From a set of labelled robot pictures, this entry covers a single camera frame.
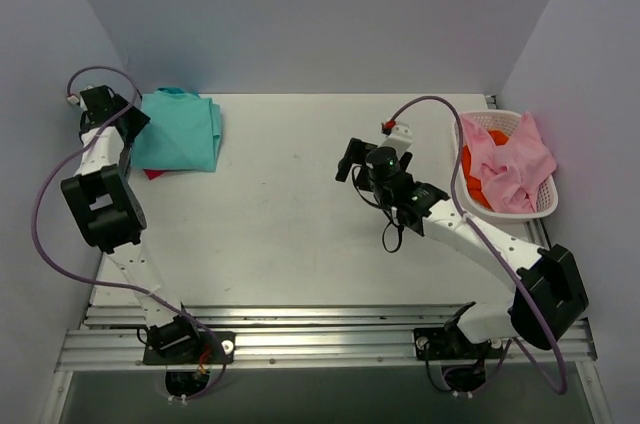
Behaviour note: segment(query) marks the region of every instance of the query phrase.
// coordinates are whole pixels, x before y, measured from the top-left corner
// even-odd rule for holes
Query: metal frame
[[[541,222],[528,223],[527,229],[531,242],[548,246]],[[194,307],[187,310],[214,329],[237,333],[231,369],[265,369],[423,366],[415,358],[413,329],[440,327],[459,307]],[[67,334],[41,422],[59,422],[74,372],[157,371],[157,367],[142,365],[144,348],[134,329],[143,324],[144,313],[138,307],[89,307],[82,329]],[[594,421],[611,423],[593,362],[597,356],[588,321],[576,322],[559,344],[565,359],[578,366]],[[554,361],[549,352],[530,350],[541,362]],[[524,361],[526,357],[519,349],[513,349],[506,360],[507,363]],[[434,362],[434,365],[446,363]]]

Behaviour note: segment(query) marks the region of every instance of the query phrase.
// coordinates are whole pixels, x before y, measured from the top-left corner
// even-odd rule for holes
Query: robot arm
[[[540,349],[550,349],[542,328],[514,282],[474,232],[468,221],[482,230],[520,277],[541,310],[556,339],[586,309],[588,299],[571,252],[555,245],[550,251],[513,237],[480,218],[460,215],[449,196],[430,184],[413,180],[406,169],[412,134],[405,124],[394,124],[380,146],[351,139],[338,165],[336,180],[344,182],[353,165],[360,165],[354,184],[373,192],[377,207],[394,222],[430,237],[465,255],[496,276],[512,293],[501,304],[470,303],[448,323],[465,345],[496,338],[522,337]]]
[[[98,129],[119,112],[126,101],[111,94],[106,86],[80,93],[80,106],[86,109],[80,138],[86,146]],[[126,155],[133,140],[149,122],[148,116],[131,108],[107,127],[95,144],[82,155],[73,177],[61,183],[62,193],[87,244],[98,247],[122,272],[129,284],[149,289],[180,309],[153,265],[142,231],[147,223],[144,212],[125,177]],[[149,295],[135,293],[144,309],[147,344],[163,357],[188,356],[197,352],[200,337],[183,317],[160,305]]]

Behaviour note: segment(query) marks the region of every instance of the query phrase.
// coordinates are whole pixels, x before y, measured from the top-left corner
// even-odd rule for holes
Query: orange cloth
[[[509,140],[509,136],[502,131],[489,131],[489,135],[497,146],[503,146]],[[464,178],[467,181],[467,190],[469,191],[469,195],[478,204],[483,205],[489,210],[493,210],[491,209],[487,199],[484,197],[484,194],[482,194],[482,184],[480,183],[480,180],[469,175],[470,169],[471,153],[469,152],[469,146],[464,146],[462,149],[462,172],[464,173]]]

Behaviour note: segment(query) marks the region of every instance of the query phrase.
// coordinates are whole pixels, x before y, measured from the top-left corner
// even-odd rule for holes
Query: gray floor
[[[509,365],[486,393],[453,399],[431,389],[420,367],[230,371],[201,401],[168,405],[160,373],[76,373],[62,422],[590,424],[577,372],[559,397],[528,365]]]

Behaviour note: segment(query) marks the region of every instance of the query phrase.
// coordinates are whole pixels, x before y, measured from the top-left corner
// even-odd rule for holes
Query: folded cloth
[[[493,142],[496,143],[496,146],[503,146],[509,140],[509,136],[502,131],[489,131],[489,135],[491,139],[493,139]],[[482,194],[482,183],[480,179],[476,179],[471,175],[471,152],[469,152],[469,146],[464,146],[462,149],[462,172],[464,173],[464,180],[467,181],[467,190],[471,198],[493,211],[491,204],[489,204],[487,198]]]
[[[136,137],[131,165],[139,169],[214,172],[222,118],[210,98],[180,89],[158,89],[142,98],[151,121]]]
[[[470,175],[479,179],[482,193],[495,212],[536,212],[538,189],[557,164],[542,143],[536,123],[526,112],[503,146],[489,132],[462,114],[464,140],[471,153]]]

